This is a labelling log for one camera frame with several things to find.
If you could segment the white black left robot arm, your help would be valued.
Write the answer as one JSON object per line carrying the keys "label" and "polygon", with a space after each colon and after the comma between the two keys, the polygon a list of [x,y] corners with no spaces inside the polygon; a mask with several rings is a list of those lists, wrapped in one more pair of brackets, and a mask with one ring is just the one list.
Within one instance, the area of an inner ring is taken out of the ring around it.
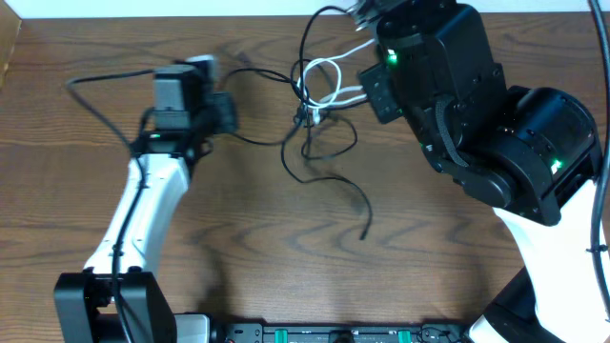
{"label": "white black left robot arm", "polygon": [[54,304],[67,342],[222,342],[201,313],[174,313],[156,280],[173,214],[215,135],[233,133],[232,96],[200,55],[152,71],[154,104],[126,146],[128,181],[102,241],[81,272],[62,273]]}

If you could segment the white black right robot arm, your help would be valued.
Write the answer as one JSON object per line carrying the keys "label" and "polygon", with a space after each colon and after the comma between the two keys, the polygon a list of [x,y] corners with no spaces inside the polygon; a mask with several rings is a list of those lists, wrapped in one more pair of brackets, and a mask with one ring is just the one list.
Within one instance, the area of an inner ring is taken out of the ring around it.
{"label": "white black right robot arm", "polygon": [[377,63],[359,81],[381,123],[404,118],[440,173],[490,206],[524,266],[467,342],[602,342],[608,149],[591,112],[552,88],[508,86],[479,12],[454,0],[359,1]]}

